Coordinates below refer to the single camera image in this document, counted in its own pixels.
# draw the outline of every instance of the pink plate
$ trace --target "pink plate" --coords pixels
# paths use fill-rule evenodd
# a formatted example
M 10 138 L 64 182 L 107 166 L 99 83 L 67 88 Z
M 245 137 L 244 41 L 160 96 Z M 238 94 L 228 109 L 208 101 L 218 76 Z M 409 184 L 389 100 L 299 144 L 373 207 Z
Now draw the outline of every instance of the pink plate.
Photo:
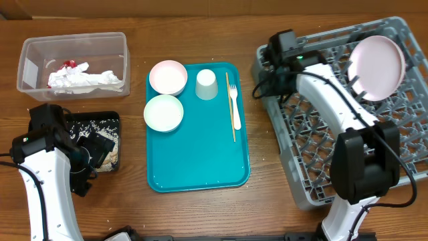
M 174 60 L 165 60 L 157 63 L 148 77 L 153 90 L 159 94 L 180 94 L 187 82 L 186 68 Z
M 352 51 L 349 80 L 360 78 L 352 86 L 357 94 L 365 91 L 364 99 L 383 100 L 394 93 L 405 75 L 406 62 L 400 47 L 384 36 L 362 40 Z

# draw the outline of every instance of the red object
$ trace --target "red object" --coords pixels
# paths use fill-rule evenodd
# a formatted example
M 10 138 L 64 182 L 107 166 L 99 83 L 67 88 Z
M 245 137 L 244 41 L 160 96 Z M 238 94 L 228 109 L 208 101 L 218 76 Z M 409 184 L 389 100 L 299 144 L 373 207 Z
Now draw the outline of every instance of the red object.
M 77 66 L 76 61 L 74 61 L 74 60 L 68 60 L 68 61 L 65 61 L 65 62 L 64 62 L 64 64 L 60 67 L 60 70 L 61 70 L 62 68 L 64 68 L 64 67 L 72 67 L 72 68 L 75 68 L 76 66 Z

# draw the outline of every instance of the wooden table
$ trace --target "wooden table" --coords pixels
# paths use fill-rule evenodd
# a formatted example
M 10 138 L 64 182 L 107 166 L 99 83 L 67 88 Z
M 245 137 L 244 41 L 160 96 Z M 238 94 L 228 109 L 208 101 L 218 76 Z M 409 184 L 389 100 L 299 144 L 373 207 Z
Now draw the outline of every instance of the wooden table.
M 428 55 L 428 15 L 399 14 Z M 313 231 L 328 208 L 300 211 L 282 169 L 268 114 L 251 98 L 255 50 L 292 28 L 297 36 L 388 17 L 386 15 L 289 15 L 278 17 L 76 19 L 0 21 L 0 153 L 26 132 L 28 109 L 41 103 L 16 90 L 18 59 L 25 39 L 47 35 L 121 31 L 131 55 L 131 95 L 124 98 L 56 102 L 72 112 L 115 110 L 122 119 L 121 167 L 101 174 L 85 198 L 73 195 L 80 230 L 101 237 L 127 224 L 142 235 L 226 236 Z M 241 75 L 251 177 L 239 188 L 160 194 L 146 180 L 145 78 L 161 60 L 184 64 L 228 61 Z M 361 230 L 379 240 L 428 240 L 428 181 L 403 210 L 373 209 Z M 384 202 L 408 199 L 409 187 L 391 190 Z M 24 184 L 16 169 L 0 167 L 0 240 L 29 240 Z

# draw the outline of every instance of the plastic bin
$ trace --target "plastic bin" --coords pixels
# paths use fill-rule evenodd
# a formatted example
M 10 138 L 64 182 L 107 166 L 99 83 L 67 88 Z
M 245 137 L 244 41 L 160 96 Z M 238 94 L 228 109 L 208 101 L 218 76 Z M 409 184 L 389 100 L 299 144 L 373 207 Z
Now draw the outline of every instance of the plastic bin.
M 122 81 L 98 86 L 48 88 L 49 75 L 68 60 L 89 63 L 88 74 L 112 70 Z M 130 54 L 126 37 L 123 33 L 85 33 L 29 38 L 24 42 L 19 59 L 17 89 L 38 101 L 127 96 L 130 93 Z
M 347 75 L 350 53 L 361 40 L 372 35 L 393 40 L 403 51 L 407 65 L 405 79 L 396 92 L 377 102 L 364 100 L 352 92 Z M 416 180 L 428 178 L 428 87 L 424 80 L 428 60 L 406 22 L 400 17 L 389 17 L 298 37 L 297 42 L 306 51 L 321 51 L 339 82 L 363 108 L 379 120 L 393 121 L 399 127 L 401 158 Z M 260 70 L 270 68 L 262 54 L 266 47 L 260 46 L 255 53 L 251 73 L 256 84 Z M 294 201 L 301 210 L 329 204 L 336 194 L 329 176 L 335 146 L 330 129 L 304 96 L 294 94 L 283 104 L 278 98 L 269 96 L 261 100 L 275 129 Z M 402 171 L 397 186 L 409 182 Z

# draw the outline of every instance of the white cup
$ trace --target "white cup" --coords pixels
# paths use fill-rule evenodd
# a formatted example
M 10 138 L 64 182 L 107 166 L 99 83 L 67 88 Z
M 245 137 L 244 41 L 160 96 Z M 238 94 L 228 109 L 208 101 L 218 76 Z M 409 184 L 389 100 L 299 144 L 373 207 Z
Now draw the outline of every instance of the white cup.
M 202 100 L 211 100 L 217 96 L 219 87 L 212 70 L 201 70 L 196 76 L 196 95 Z

